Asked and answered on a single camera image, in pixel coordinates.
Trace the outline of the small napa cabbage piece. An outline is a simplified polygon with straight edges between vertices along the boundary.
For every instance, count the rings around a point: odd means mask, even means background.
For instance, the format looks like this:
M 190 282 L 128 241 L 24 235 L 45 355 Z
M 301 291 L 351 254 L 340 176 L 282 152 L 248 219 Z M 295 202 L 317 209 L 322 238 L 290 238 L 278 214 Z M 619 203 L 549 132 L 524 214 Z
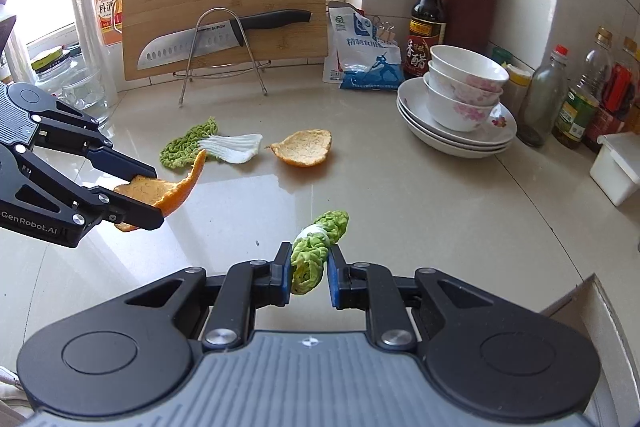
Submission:
M 320 284 L 329 251 L 345 235 L 348 221 L 344 210 L 327 211 L 296 236 L 291 254 L 293 295 L 306 295 Z

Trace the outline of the orange peel piece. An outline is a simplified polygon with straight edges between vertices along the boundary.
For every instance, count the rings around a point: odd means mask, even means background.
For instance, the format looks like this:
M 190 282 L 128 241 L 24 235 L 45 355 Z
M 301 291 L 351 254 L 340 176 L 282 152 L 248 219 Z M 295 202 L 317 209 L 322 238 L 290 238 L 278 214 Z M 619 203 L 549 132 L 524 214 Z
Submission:
M 268 148 L 286 165 L 308 168 L 322 164 L 331 146 L 332 134 L 329 130 L 309 129 L 296 131 L 281 142 L 270 144 Z
M 158 208 L 164 217 L 177 210 L 189 197 L 205 166 L 205 150 L 200 150 L 190 173 L 179 182 L 136 176 L 131 182 L 114 187 L 116 193 Z

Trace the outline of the clear drinking glass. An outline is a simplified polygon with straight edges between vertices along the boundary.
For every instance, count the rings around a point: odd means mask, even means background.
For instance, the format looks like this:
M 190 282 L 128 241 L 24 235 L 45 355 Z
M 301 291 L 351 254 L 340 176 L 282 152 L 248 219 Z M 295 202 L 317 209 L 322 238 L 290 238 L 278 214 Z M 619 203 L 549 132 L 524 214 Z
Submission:
M 62 86 L 63 98 L 68 105 L 91 116 L 99 124 L 108 118 L 108 103 L 99 69 L 83 69 Z

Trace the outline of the stack of clear cups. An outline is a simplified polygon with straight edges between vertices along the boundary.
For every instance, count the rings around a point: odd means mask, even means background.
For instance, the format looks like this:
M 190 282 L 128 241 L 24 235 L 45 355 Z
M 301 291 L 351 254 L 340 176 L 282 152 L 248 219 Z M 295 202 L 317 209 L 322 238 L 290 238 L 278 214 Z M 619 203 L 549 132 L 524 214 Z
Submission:
M 100 74 L 107 106 L 113 107 L 118 101 L 116 82 L 107 47 L 102 40 L 94 0 L 72 0 L 72 7 L 82 54 L 86 63 Z

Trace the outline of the curly napa cabbage leaf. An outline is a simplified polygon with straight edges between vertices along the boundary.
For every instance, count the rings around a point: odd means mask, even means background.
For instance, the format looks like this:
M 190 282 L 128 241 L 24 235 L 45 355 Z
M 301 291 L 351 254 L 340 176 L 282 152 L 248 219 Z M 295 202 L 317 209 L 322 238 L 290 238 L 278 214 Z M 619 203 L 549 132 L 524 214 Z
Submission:
M 262 135 L 249 133 L 222 135 L 214 117 L 203 124 L 196 124 L 185 135 L 171 140 L 160 151 L 160 165 L 170 170 L 180 170 L 195 164 L 201 152 L 205 158 L 213 158 L 231 165 L 243 165 L 254 158 L 262 145 Z

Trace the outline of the bottom white plate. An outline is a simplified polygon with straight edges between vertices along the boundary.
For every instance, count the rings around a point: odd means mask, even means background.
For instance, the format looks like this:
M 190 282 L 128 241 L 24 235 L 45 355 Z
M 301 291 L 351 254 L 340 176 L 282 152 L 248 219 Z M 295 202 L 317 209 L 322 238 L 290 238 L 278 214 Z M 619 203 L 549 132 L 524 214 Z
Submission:
M 436 139 L 433 133 L 427 133 L 425 130 L 415 124 L 400 106 L 397 106 L 397 109 L 400 116 L 408 126 L 410 132 L 416 138 L 418 138 L 421 142 L 428 145 L 429 147 L 434 148 L 434 150 L 438 150 L 440 153 L 444 153 L 449 156 L 466 159 L 480 159 L 503 153 L 511 146 L 511 144 L 508 143 L 504 147 L 497 148 L 497 150 L 470 150 L 469 148 L 465 148 L 460 145 L 451 145 L 445 143 L 441 139 Z

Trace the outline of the white plate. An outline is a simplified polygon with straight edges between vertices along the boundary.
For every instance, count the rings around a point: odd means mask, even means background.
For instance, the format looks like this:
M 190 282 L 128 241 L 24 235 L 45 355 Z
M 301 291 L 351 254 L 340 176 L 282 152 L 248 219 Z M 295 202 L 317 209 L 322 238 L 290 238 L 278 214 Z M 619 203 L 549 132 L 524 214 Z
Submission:
M 511 138 L 495 146 L 461 143 L 431 132 L 431 130 L 425 129 L 420 124 L 417 124 L 405 110 L 405 107 L 402 106 L 401 101 L 396 101 L 396 107 L 409 130 L 416 138 L 431 148 L 434 148 L 434 150 L 460 158 L 481 158 L 502 153 L 510 147 L 515 138 L 515 132 L 518 130 L 514 117 L 500 104 L 499 107 L 494 109 L 490 114 L 491 124 L 495 128 L 497 128 L 497 124 L 504 124 L 504 130 L 512 132 Z
M 410 132 L 416 138 L 418 138 L 421 142 L 428 145 L 429 147 L 434 148 L 434 150 L 438 150 L 440 153 L 444 153 L 449 156 L 466 159 L 480 159 L 503 153 L 511 146 L 511 144 L 508 143 L 504 147 L 497 148 L 497 150 L 470 150 L 469 148 L 465 148 L 460 145 L 451 145 L 445 143 L 441 139 L 436 139 L 433 133 L 427 133 L 425 130 L 415 124 L 400 106 L 397 106 L 397 109 L 400 116 L 408 126 Z
M 445 138 L 461 143 L 495 146 L 511 138 L 512 132 L 504 130 L 504 124 L 491 124 L 490 115 L 479 128 L 471 132 L 454 131 L 442 127 L 427 107 L 427 90 L 422 78 L 413 78 L 401 83 L 397 90 L 398 100 L 417 124 Z

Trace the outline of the middle white plate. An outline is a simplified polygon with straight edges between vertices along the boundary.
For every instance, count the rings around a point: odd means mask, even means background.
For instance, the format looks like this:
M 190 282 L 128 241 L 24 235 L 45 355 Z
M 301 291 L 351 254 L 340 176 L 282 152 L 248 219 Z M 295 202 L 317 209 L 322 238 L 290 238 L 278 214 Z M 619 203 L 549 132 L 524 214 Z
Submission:
M 514 117 L 500 104 L 499 107 L 494 109 L 490 114 L 491 124 L 495 128 L 497 128 L 497 124 L 504 124 L 504 130 L 512 132 L 511 138 L 495 146 L 461 143 L 431 132 L 431 130 L 425 129 L 420 124 L 417 124 L 405 110 L 405 107 L 402 106 L 401 101 L 396 101 L 396 107 L 409 130 L 416 138 L 431 148 L 434 148 L 434 150 L 460 158 L 481 158 L 502 153 L 510 147 L 515 138 L 515 132 L 518 130 Z

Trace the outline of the bottom white floral bowl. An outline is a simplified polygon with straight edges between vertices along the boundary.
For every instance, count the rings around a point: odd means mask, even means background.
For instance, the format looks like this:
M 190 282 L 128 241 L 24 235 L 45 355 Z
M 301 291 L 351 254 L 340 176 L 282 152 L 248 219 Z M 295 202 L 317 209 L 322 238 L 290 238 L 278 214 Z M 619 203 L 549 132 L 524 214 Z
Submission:
M 471 132 L 479 128 L 497 107 L 478 106 L 450 98 L 432 83 L 431 76 L 423 78 L 427 90 L 427 107 L 432 117 L 442 126 L 454 131 Z

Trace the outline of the white floral bowl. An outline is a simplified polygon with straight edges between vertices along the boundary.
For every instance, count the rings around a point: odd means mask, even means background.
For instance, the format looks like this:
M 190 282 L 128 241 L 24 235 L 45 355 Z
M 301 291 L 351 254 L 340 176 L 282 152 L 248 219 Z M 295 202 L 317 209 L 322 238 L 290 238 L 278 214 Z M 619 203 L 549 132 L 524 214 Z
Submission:
M 428 62 L 427 83 L 435 91 L 452 98 L 454 101 L 477 106 L 494 106 L 502 95 L 502 91 L 486 91 L 455 80 L 441 72 L 434 61 Z
M 450 98 L 432 83 L 431 76 L 423 78 L 427 90 L 427 107 L 432 117 L 442 126 L 454 131 L 471 132 L 479 128 L 497 107 L 478 106 Z
M 474 88 L 499 92 L 509 80 L 502 66 L 468 49 L 439 44 L 431 47 L 431 58 L 439 72 Z

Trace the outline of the top white plate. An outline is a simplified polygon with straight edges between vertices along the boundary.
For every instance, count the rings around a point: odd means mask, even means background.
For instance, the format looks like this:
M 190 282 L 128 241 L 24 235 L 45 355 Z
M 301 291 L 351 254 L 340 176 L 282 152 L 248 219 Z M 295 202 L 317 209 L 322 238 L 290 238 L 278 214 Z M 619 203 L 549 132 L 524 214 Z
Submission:
M 454 131 L 442 127 L 427 107 L 427 90 L 422 78 L 413 78 L 401 83 L 397 90 L 398 100 L 417 124 L 445 138 L 461 143 L 495 146 L 511 138 L 512 132 L 504 130 L 504 124 L 491 124 L 490 115 L 479 128 L 471 132 Z

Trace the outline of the clear bottle red cap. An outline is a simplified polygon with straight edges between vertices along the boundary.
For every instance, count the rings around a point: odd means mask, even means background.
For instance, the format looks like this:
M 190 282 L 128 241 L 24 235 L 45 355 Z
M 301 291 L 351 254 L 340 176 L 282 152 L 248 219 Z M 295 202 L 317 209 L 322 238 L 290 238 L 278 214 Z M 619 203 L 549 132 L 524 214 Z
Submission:
M 542 147 L 551 135 L 568 90 L 568 49 L 558 44 L 548 61 L 534 72 L 518 111 L 518 139 L 531 147 Z

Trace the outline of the dark vinegar bottle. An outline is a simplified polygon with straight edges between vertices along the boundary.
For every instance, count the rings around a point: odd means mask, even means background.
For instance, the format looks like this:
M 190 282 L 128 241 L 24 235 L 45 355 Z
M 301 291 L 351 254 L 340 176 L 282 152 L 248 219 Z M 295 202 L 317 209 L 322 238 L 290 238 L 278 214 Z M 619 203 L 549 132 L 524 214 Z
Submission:
M 444 42 L 446 17 L 442 0 L 418 0 L 411 10 L 404 74 L 420 77 L 428 71 L 431 47 Z

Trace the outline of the red label sauce bottle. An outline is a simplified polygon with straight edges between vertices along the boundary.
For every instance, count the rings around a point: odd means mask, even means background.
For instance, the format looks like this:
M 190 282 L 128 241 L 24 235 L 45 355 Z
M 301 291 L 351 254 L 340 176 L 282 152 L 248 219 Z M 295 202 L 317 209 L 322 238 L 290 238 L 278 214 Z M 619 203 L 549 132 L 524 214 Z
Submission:
M 639 86 L 638 51 L 634 39 L 626 37 L 623 51 L 617 55 L 611 77 L 601 91 L 600 105 L 586 131 L 584 142 L 593 152 L 600 150 L 600 135 L 621 132 Z

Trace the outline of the black handled kitchen knife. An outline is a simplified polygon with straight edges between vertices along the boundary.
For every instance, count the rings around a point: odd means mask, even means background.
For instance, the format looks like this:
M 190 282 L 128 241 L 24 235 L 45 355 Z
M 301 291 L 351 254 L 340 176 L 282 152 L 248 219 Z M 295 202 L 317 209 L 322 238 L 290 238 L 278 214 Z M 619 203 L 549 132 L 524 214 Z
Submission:
M 203 56 L 223 50 L 245 46 L 243 30 L 276 29 L 296 23 L 309 23 L 311 12 L 306 10 L 277 10 L 241 16 L 239 20 L 201 25 L 156 37 L 141 51 L 137 70 L 186 61 L 189 57 Z

